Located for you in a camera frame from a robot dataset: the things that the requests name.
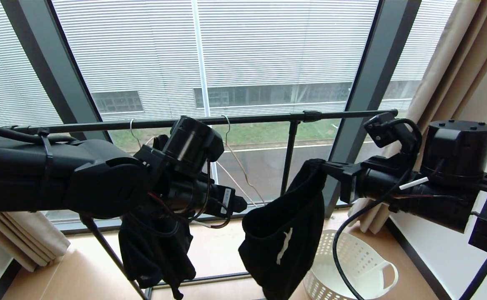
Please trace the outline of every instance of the black cloth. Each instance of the black cloth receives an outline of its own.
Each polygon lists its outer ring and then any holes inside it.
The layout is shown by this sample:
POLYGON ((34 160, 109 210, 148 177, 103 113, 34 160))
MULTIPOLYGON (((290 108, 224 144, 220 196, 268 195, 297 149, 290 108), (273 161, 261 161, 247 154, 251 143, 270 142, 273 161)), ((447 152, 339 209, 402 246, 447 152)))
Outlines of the black cloth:
POLYGON ((314 262, 325 214, 323 162, 306 161, 286 194, 242 220, 246 236, 238 251, 268 300, 288 299, 314 262), (288 247, 277 264, 290 230, 288 247))
POLYGON ((171 286, 173 298, 183 298, 178 287, 196 276, 187 255, 193 238, 188 224, 135 210, 123 216, 118 238, 127 279, 138 281, 141 288, 163 279, 171 286))

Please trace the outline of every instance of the curtain fold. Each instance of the curtain fold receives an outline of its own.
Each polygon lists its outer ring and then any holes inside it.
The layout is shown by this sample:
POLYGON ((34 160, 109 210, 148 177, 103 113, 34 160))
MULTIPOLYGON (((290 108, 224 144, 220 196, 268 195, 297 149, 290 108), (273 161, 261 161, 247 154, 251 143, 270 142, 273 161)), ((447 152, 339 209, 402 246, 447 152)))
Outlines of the curtain fold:
POLYGON ((43 213, 0 212, 0 245, 28 271, 64 255, 68 239, 43 213))
MULTIPOLYGON (((406 114, 425 133, 432 121, 458 118, 475 89, 487 72, 487 0, 457 1, 438 46, 425 71, 406 114)), ((400 149, 397 143, 384 150, 392 156, 400 149)), ((421 164, 418 157, 416 169, 421 164)), ((367 199, 357 200, 349 212, 362 209, 367 199)), ((367 216, 358 218, 363 232, 379 232, 390 212, 386 205, 378 205, 367 216)))

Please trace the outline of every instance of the black baseboard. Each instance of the black baseboard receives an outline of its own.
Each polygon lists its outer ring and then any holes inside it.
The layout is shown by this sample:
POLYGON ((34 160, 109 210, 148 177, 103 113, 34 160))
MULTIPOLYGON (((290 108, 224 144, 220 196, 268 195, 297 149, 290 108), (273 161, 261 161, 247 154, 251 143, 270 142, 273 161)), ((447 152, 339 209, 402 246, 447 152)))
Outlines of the black baseboard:
POLYGON ((6 294, 19 270, 21 270, 21 265, 16 260, 12 260, 0 278, 0 300, 6 294))
POLYGON ((429 284, 432 291, 436 294, 438 299, 440 300, 452 300, 449 294, 446 292, 444 287, 442 287, 440 281, 436 279, 434 274, 429 270, 429 267, 423 262, 421 257, 417 254, 416 250, 410 245, 409 241, 405 238, 405 236, 401 233, 399 228, 397 228, 396 224, 390 219, 388 219, 385 223, 385 226, 388 228, 392 236, 395 237, 396 241, 399 245, 405 250, 406 254, 412 260, 416 268, 418 269, 419 273, 425 278, 425 281, 429 284))

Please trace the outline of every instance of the plastic basket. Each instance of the plastic basket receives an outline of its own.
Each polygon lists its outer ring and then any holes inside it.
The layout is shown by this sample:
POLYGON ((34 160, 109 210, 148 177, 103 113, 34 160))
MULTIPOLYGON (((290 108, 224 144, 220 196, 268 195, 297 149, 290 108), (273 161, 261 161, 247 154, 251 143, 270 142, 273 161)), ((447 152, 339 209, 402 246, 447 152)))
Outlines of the plastic basket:
MULTIPOLYGON (((303 280, 305 290, 313 300, 355 300, 334 265, 332 244, 335 234, 336 230, 323 230, 314 264, 303 280)), ((399 279, 394 264, 384 260, 367 243, 351 234, 341 234, 337 252, 349 282, 366 300, 386 294, 399 279), (394 269, 394 281, 385 287, 383 269, 387 266, 394 269)))

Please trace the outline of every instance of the white label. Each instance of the white label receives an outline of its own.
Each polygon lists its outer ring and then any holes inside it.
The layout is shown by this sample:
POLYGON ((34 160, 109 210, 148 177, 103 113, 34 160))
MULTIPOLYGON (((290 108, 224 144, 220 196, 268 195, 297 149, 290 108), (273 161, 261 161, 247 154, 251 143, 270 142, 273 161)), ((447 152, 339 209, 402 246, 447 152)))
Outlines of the white label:
MULTIPOLYGON (((231 199, 231 192, 230 188, 225 188, 225 195, 223 196, 223 204, 228 207, 228 200, 231 199)), ((221 207, 221 213, 227 213, 227 209, 225 207, 221 207)))

